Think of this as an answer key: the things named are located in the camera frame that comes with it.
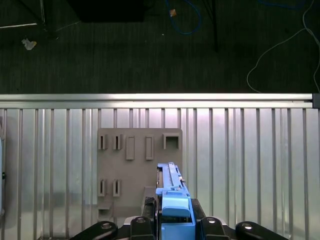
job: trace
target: rectangular slot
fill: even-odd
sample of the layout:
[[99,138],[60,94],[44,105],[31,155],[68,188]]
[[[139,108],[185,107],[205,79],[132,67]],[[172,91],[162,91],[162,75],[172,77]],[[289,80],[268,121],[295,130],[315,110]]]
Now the rectangular slot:
[[120,197],[120,180],[115,179],[113,181],[113,196]]
[[180,134],[179,133],[164,133],[163,134],[163,149],[180,149]]
[[113,137],[113,150],[120,150],[122,149],[122,141],[123,141],[123,135],[116,135]]
[[98,139],[98,149],[99,150],[105,150],[108,148],[107,140],[108,140],[107,134],[99,136],[99,139]]
[[135,137],[128,136],[126,138],[126,159],[134,160],[135,159]]
[[98,196],[104,197],[106,195],[106,182],[104,179],[100,179],[98,182]]
[[149,135],[145,137],[145,159],[154,159],[154,136]]

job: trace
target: vertical metal rib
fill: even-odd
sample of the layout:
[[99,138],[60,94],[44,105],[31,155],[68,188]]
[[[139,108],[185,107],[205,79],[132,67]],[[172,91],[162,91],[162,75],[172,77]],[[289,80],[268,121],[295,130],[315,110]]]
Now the vertical metal rib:
[[146,110],[145,110],[145,128],[149,128],[149,125],[150,125],[150,123],[149,123],[149,109],[147,108]]
[[161,109],[161,128],[166,127],[166,111],[164,108]]
[[23,110],[20,109],[18,113],[18,176],[17,176],[17,239],[21,239],[21,184],[22,184],[22,123]]
[[214,199],[213,199],[213,195],[214,195],[214,177],[213,177],[213,172],[214,172],[214,159],[213,159],[213,110],[212,108],[209,109],[209,181],[210,181],[210,191],[209,191],[209,212],[210,212],[210,216],[214,215]]
[[134,127],[134,110],[132,108],[129,109],[129,128]]
[[288,177],[289,177],[289,234],[294,232],[294,211],[293,211],[293,186],[292,186],[292,126],[291,110],[287,110],[288,118]]
[[69,166],[70,166],[70,155],[71,155],[71,138],[70,138],[70,109],[66,110],[66,129],[65,129],[65,238],[69,239]]
[[309,239],[308,163],[307,163],[307,120],[306,109],[302,110],[303,121],[303,169],[304,169],[304,226],[305,239]]
[[178,109],[176,110],[176,117],[177,117],[177,120],[176,120],[176,122],[177,122],[177,128],[178,128],[178,129],[181,129],[181,127],[182,127],[181,108],[178,108]]
[[33,239],[37,238],[38,211],[38,116],[39,110],[34,112],[34,160],[33,160]]
[[117,109],[113,110],[113,127],[116,129],[118,126],[118,111]]
[[276,159],[276,114],[271,110],[272,121],[272,189],[273,189],[273,231],[277,232],[277,159]]
[[81,155],[81,230],[85,229],[85,160],[86,160],[86,110],[82,110],[82,155]]
[[240,115],[241,115],[241,211],[242,211],[242,221],[246,219],[246,172],[245,172],[245,111],[242,108],[240,110]]
[[226,223],[230,224],[230,159],[229,159],[229,113],[228,109],[224,109],[224,125],[225,125],[225,182],[226,182],[226,190],[225,190],[225,214],[227,216]]
[[50,169],[49,169],[49,237],[54,234],[54,118],[55,111],[51,110],[50,116]]
[[[7,142],[7,109],[3,110],[2,115],[2,131],[4,135],[4,141],[2,146],[2,169],[6,169],[6,142]],[[3,188],[2,191],[2,206],[6,209],[6,191]],[[1,221],[1,239],[5,239],[5,221]]]
[[197,109],[193,109],[193,127],[194,127],[194,134],[193,134],[193,142],[194,142],[194,156],[193,159],[195,159],[195,168],[193,169],[194,172],[194,180],[195,180],[195,184],[194,184],[194,192],[195,192],[195,196],[194,198],[198,198],[198,160],[197,160],[197,155],[198,155],[198,144],[197,144]]
[[101,109],[98,109],[98,129],[101,128]]
[[256,159],[257,159],[257,223],[261,225],[261,122],[260,110],[256,110]]

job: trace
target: dark carpet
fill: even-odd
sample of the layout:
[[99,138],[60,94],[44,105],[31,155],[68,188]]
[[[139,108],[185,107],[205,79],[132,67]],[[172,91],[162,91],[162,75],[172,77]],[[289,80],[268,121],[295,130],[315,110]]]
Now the dark carpet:
[[[170,2],[182,30],[197,25],[197,15],[185,2]],[[45,0],[58,39],[47,39],[38,26],[0,29],[0,94],[252,93],[246,82],[249,70],[264,51],[303,28],[302,15],[311,1],[303,9],[288,10],[256,0],[216,0],[218,53],[203,2],[192,2],[201,12],[201,28],[181,35],[171,26],[165,0],[155,0],[144,22],[69,27],[79,19],[68,3]],[[40,15],[38,0],[26,4]],[[306,17],[317,36],[319,12],[316,0]],[[29,22],[32,17],[11,0],[1,1],[0,26]],[[37,41],[34,49],[24,48],[25,37]],[[316,92],[318,59],[318,46],[304,31],[262,58],[251,85],[263,93]],[[316,79],[320,83],[320,71]]]

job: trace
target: cable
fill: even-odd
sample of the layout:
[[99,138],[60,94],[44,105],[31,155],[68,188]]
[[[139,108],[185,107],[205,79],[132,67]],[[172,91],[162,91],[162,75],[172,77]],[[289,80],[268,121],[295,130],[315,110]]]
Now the cable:
[[299,10],[302,9],[303,6],[306,4],[306,0],[302,0],[298,5],[296,6],[289,6],[289,5],[285,5],[285,4],[277,4],[277,3],[270,3],[270,2],[265,2],[262,0],[258,0],[259,3],[266,5],[266,6],[270,6],[270,7],[279,7],[279,8],[283,8],[283,9],[291,9],[291,10]]
[[189,32],[183,32],[177,27],[175,21],[173,20],[173,17],[170,15],[171,8],[170,8],[169,0],[165,0],[165,4],[167,7],[169,18],[170,18],[170,21],[171,21],[173,28],[178,33],[180,33],[182,35],[191,35],[191,34],[195,33],[196,31],[198,31],[201,26],[201,14],[200,14],[199,10],[196,8],[196,6],[193,5],[191,2],[189,2],[188,0],[183,0],[183,1],[186,2],[187,4],[189,4],[195,10],[196,14],[198,15],[198,25],[195,27],[195,29],[193,29],[192,31],[189,31]]
[[318,72],[318,70],[319,70],[319,67],[320,67],[320,42],[319,42],[319,40],[316,38],[316,36],[314,35],[314,33],[313,33],[309,28],[307,28],[307,26],[306,26],[306,20],[305,20],[306,14],[307,14],[307,12],[311,9],[311,7],[312,7],[312,5],[314,4],[314,2],[315,2],[315,0],[312,0],[309,8],[304,12],[304,14],[303,14],[303,16],[302,16],[302,22],[303,22],[304,28],[305,28],[305,29],[308,31],[308,33],[314,38],[315,43],[318,45],[318,48],[319,48],[319,61],[318,61],[318,65],[317,65],[317,67],[316,67],[316,70],[315,70],[315,72],[314,72],[314,74],[313,74],[313,81],[314,81],[314,83],[315,83],[315,85],[316,85],[316,88],[318,89],[318,92],[320,93],[320,89],[319,89],[319,86],[318,86],[317,81],[316,81],[316,74],[317,74],[317,72]]
[[318,86],[318,84],[317,84],[317,81],[316,81],[316,74],[317,74],[317,72],[318,72],[318,70],[319,70],[319,67],[320,67],[320,42],[319,42],[319,40],[316,38],[316,36],[314,35],[314,33],[313,33],[309,28],[307,28],[307,26],[306,26],[306,21],[305,21],[305,16],[306,16],[307,12],[311,9],[311,7],[312,7],[312,5],[314,4],[314,2],[315,2],[315,0],[312,0],[309,8],[303,13],[302,22],[303,22],[304,28],[301,29],[301,30],[299,30],[298,32],[296,32],[294,35],[292,35],[292,36],[289,37],[288,39],[286,39],[286,40],[284,40],[284,41],[282,41],[282,42],[280,42],[280,43],[277,43],[276,45],[274,45],[273,47],[271,47],[271,48],[269,48],[267,51],[265,51],[265,52],[259,57],[259,59],[258,59],[258,61],[256,62],[255,66],[249,71],[249,73],[248,73],[247,76],[246,76],[246,83],[248,84],[248,86],[249,86],[253,91],[261,94],[260,91],[254,89],[254,88],[250,85],[250,83],[249,83],[249,76],[250,76],[250,74],[257,68],[257,66],[258,66],[261,58],[262,58],[266,53],[268,53],[269,51],[271,51],[272,49],[276,48],[277,46],[279,46],[279,45],[281,45],[281,44],[284,44],[284,43],[288,42],[289,40],[291,40],[292,38],[294,38],[296,35],[298,35],[299,33],[301,33],[302,31],[307,30],[307,32],[314,38],[314,40],[315,40],[315,42],[316,42],[316,44],[318,45],[318,48],[319,48],[319,61],[318,61],[317,68],[316,68],[316,70],[315,70],[315,72],[314,72],[314,74],[313,74],[313,81],[314,81],[314,83],[315,83],[315,86],[316,86],[318,92],[320,93],[320,88],[319,88],[319,86]]
[[81,21],[77,21],[77,22],[71,23],[71,24],[69,24],[69,25],[60,27],[60,28],[58,28],[57,30],[55,30],[55,32],[58,32],[58,31],[60,31],[60,30],[62,30],[62,29],[65,29],[65,28],[68,28],[68,27],[70,27],[70,26],[76,25],[76,24],[78,24],[78,23],[80,23],[80,22],[81,22]]

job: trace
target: black cable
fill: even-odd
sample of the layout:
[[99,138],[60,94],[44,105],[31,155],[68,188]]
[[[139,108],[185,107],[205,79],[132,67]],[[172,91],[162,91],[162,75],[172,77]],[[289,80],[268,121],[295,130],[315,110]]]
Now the black cable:
[[213,16],[212,16],[213,12],[212,12],[212,9],[210,8],[210,4],[208,3],[208,0],[201,0],[201,1],[202,1],[203,5],[205,7],[206,12],[208,13],[208,16],[209,16],[211,22],[213,23],[214,22]]

